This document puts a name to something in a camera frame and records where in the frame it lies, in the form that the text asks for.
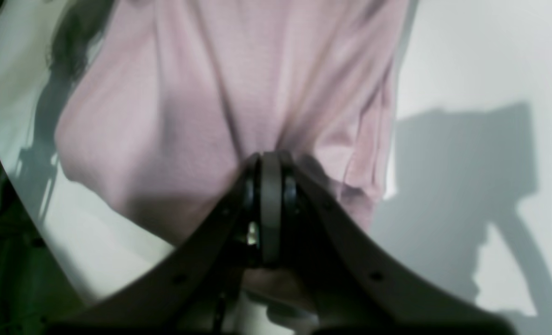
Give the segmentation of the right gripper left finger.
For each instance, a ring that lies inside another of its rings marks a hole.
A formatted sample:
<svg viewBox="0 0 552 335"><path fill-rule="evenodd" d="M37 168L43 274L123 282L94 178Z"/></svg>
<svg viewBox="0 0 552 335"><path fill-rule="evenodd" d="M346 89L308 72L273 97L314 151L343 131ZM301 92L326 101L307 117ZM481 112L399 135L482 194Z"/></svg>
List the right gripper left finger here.
<svg viewBox="0 0 552 335"><path fill-rule="evenodd" d="M257 248L248 244L256 214L251 155L232 188L176 251L127 287L78 315L48 326L50 335L239 335L242 274Z"/></svg>

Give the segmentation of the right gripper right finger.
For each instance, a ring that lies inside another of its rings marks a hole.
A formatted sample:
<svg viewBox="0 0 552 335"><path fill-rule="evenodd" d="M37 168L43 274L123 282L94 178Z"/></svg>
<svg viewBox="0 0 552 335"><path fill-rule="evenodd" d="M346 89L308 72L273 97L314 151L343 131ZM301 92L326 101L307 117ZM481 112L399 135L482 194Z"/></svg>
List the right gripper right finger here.
<svg viewBox="0 0 552 335"><path fill-rule="evenodd" d="M504 318L437 288L361 231L284 151L260 157L260 250L314 301L316 335L512 335Z"/></svg>

